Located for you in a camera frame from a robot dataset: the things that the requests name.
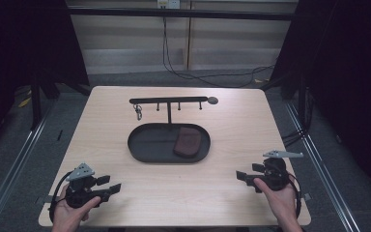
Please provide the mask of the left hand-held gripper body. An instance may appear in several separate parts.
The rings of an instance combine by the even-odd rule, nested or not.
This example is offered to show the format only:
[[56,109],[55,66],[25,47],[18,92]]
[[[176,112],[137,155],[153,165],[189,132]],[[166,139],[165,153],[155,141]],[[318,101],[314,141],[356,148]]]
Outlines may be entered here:
[[82,162],[66,178],[69,186],[65,199],[70,207],[80,208],[96,196],[100,198],[98,206],[108,200],[110,195],[106,193],[107,189],[92,190],[92,187],[96,186],[97,180],[94,174],[95,171],[88,164]]

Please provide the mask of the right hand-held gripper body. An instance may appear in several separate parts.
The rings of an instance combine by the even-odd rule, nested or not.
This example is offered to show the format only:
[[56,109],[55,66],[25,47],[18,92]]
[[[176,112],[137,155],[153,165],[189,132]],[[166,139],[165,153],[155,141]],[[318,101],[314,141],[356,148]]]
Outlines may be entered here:
[[265,165],[265,172],[260,179],[274,191],[284,189],[290,182],[287,165],[284,158],[302,158],[303,153],[293,153],[286,151],[272,150],[263,155],[265,158],[263,163]]

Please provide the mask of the black key rack with tray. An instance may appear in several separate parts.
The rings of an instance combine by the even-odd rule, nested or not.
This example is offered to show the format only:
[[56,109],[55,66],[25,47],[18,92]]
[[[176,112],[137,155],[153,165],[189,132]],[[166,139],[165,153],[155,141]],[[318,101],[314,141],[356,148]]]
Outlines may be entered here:
[[[203,160],[211,148],[211,137],[201,126],[189,123],[172,122],[172,104],[175,103],[181,109],[182,103],[197,102],[199,109],[202,103],[217,104],[216,97],[165,97],[165,98],[141,98],[130,99],[132,104],[151,104],[157,105],[157,110],[162,103],[166,104],[167,122],[166,123],[146,123],[136,127],[128,136],[128,149],[131,155],[145,163],[195,163]],[[193,158],[183,158],[177,156],[174,145],[181,127],[197,129],[201,132],[202,140],[199,152]]]

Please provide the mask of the brown zip pouch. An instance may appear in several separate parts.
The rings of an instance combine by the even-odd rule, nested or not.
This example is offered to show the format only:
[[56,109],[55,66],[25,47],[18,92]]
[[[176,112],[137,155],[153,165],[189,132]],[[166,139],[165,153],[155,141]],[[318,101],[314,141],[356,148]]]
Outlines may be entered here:
[[193,158],[199,152],[201,140],[202,135],[199,130],[181,127],[173,151],[177,156]]

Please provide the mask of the person's left hand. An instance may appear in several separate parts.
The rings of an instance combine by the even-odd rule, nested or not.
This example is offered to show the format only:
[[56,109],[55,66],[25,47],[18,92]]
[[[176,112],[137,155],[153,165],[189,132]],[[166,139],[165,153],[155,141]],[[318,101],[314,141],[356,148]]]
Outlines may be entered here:
[[59,201],[54,210],[53,225],[51,232],[75,232],[81,221],[86,221],[89,218],[89,212],[100,203],[98,196],[89,200],[80,208],[72,208],[64,200],[68,185],[63,186]]

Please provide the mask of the person's right hand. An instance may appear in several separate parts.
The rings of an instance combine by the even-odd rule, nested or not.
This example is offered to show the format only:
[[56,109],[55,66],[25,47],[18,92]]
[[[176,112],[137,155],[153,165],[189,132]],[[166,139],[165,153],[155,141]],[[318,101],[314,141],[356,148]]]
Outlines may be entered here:
[[259,178],[254,179],[255,185],[263,192],[277,223],[283,232],[302,232],[296,215],[296,193],[291,185],[273,191]]

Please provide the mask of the black metal stand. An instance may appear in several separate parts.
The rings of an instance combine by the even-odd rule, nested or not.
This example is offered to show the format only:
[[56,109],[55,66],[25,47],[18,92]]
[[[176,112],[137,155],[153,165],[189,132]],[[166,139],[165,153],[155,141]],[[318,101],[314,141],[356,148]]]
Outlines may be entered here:
[[49,100],[55,100],[60,92],[56,87],[55,80],[48,74],[34,74],[31,82],[31,100],[33,109],[33,121],[31,130],[33,131],[43,118],[41,108],[41,93]]

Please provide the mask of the dark curtain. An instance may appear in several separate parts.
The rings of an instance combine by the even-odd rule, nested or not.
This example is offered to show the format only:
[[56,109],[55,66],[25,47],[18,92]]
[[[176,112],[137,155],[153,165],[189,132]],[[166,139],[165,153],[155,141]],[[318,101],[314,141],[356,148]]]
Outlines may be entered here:
[[298,0],[271,75],[302,83],[371,178],[371,0]]
[[89,83],[66,0],[0,0],[0,124],[17,88]]

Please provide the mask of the black horizontal metal bar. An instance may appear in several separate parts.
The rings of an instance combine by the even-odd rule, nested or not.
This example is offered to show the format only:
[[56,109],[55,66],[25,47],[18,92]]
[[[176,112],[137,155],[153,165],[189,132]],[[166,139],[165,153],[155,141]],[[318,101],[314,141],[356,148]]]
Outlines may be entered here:
[[296,14],[225,12],[203,10],[170,10],[170,9],[159,10],[159,9],[69,7],[68,12],[70,15],[156,16],[156,17],[280,20],[280,21],[292,21],[300,19],[300,16]]

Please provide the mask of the metal floor rail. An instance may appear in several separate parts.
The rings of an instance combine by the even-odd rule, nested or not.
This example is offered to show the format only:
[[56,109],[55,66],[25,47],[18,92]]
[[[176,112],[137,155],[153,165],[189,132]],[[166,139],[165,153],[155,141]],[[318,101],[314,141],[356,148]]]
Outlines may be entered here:
[[0,184],[0,215],[9,199],[21,170],[29,159],[31,152],[44,129],[46,119],[55,104],[55,100],[48,101],[44,105],[43,114],[38,117],[37,122],[34,121],[34,116],[31,127],[28,128],[27,136],[20,142],[20,148],[16,150],[16,157]]
[[345,201],[344,197],[340,193],[336,183],[333,181],[324,160],[322,159],[315,143],[311,136],[304,132],[304,128],[300,123],[300,116],[296,108],[291,102],[286,104],[287,111],[290,115],[292,122],[296,130],[300,133],[300,140],[306,149],[308,156],[310,157],[313,166],[318,173],[325,190],[328,193],[328,197],[338,214],[340,221],[342,222],[346,232],[361,232],[357,224],[357,221],[349,208],[349,205]]

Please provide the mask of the white wall socket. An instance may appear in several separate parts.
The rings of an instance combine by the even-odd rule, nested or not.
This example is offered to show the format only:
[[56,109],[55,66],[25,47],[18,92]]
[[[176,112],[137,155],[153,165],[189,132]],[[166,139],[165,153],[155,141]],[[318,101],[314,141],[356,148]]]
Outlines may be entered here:
[[159,9],[179,10],[181,8],[181,0],[157,0]]

